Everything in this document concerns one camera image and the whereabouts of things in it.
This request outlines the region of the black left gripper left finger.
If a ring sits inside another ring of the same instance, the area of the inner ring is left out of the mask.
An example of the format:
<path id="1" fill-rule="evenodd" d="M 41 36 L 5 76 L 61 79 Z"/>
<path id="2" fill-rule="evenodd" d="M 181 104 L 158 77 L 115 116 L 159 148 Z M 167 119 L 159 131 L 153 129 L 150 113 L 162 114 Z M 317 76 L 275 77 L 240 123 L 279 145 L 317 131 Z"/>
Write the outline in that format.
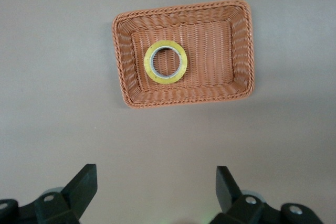
<path id="1" fill-rule="evenodd" d="M 85 165 L 65 186 L 45 191 L 30 204 L 1 200 L 1 223 L 79 223 L 97 192 L 97 166 Z"/>

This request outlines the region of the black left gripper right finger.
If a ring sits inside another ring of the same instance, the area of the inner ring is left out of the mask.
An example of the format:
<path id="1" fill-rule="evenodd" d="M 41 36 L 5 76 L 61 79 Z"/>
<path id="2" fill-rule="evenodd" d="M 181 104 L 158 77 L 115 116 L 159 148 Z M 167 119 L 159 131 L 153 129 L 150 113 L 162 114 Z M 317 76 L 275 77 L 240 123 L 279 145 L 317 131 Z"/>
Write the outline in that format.
<path id="1" fill-rule="evenodd" d="M 222 212 L 210 223 L 322 223 L 307 206 L 286 203 L 277 210 L 258 196 L 244 194 L 226 166 L 217 166 L 216 196 Z"/>

